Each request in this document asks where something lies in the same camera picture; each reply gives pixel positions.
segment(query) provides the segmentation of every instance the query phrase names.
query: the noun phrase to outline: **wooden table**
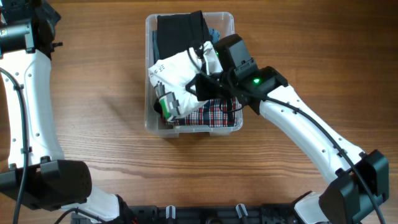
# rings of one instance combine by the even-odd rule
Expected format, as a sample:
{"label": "wooden table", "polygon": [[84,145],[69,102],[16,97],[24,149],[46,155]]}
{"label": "wooden table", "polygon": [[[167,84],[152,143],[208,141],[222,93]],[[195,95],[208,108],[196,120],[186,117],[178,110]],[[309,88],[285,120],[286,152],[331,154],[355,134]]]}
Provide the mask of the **wooden table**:
{"label": "wooden table", "polygon": [[[56,40],[64,43],[53,54],[50,82],[57,135],[66,158],[85,161],[101,189],[129,205],[163,207],[285,203],[326,188],[307,156],[248,107],[243,128],[226,138],[161,139],[144,130],[146,17],[228,11],[260,67],[276,68],[352,143],[386,155],[390,199],[381,208],[388,223],[397,223],[397,2],[52,3],[63,17]],[[0,160],[6,165],[4,87],[0,99]],[[12,221],[14,205],[0,195],[1,223]],[[20,222],[53,223],[60,214],[22,208]],[[364,223],[377,223],[377,217]]]}

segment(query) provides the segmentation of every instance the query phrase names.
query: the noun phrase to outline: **clear plastic container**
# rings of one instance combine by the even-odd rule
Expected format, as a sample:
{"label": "clear plastic container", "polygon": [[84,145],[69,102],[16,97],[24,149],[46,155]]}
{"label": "clear plastic container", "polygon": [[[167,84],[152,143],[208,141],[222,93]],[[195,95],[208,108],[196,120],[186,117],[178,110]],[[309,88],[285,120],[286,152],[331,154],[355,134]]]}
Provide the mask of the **clear plastic container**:
{"label": "clear plastic container", "polygon": [[[153,105],[156,101],[156,94],[154,87],[150,84],[148,77],[148,68],[154,64],[154,51],[152,45],[152,31],[157,29],[157,16],[169,16],[172,14],[152,14],[146,19],[146,82],[145,82],[145,129],[152,133],[157,134],[163,138],[178,138],[180,133],[199,133],[209,132],[211,136],[229,135],[233,131],[242,128],[243,113],[242,111],[236,112],[236,126],[235,127],[222,127],[210,128],[207,125],[195,126],[172,126],[165,124],[156,113]],[[218,30],[221,34],[220,38],[235,33],[234,17],[229,12],[204,12],[203,16],[209,28]]]}

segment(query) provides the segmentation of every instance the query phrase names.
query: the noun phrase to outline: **plaid shirt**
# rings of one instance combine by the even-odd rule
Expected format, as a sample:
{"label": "plaid shirt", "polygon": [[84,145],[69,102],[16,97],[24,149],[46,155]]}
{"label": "plaid shirt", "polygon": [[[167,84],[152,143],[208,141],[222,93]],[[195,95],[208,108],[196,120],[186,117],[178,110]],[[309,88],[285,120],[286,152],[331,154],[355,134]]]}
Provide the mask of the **plaid shirt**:
{"label": "plaid shirt", "polygon": [[233,100],[209,100],[205,105],[197,111],[186,116],[182,119],[177,119],[172,122],[167,122],[174,126],[185,125],[207,125],[211,128],[219,127],[235,127],[236,126],[236,112],[225,113],[224,111],[231,111],[240,108],[238,99],[235,97]]}

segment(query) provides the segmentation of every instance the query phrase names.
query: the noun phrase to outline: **wood grain surface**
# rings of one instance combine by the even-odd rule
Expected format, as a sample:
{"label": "wood grain surface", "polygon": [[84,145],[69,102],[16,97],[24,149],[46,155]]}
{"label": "wood grain surface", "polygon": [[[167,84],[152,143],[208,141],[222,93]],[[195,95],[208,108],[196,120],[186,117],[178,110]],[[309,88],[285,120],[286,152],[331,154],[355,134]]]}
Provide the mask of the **wood grain surface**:
{"label": "wood grain surface", "polygon": [[[161,139],[145,131],[146,17],[228,11],[260,67],[276,68],[353,144],[386,155],[390,199],[381,209],[388,223],[398,223],[398,2],[51,2],[63,17],[56,41],[64,46],[53,54],[50,81],[57,136],[66,158],[85,161],[101,189],[129,205],[163,207],[287,203],[326,188],[307,156],[250,108],[242,129],[225,138]],[[0,85],[3,167],[6,106]],[[12,222],[14,206],[0,195],[0,223]],[[20,223],[53,223],[60,214],[23,207]]]}

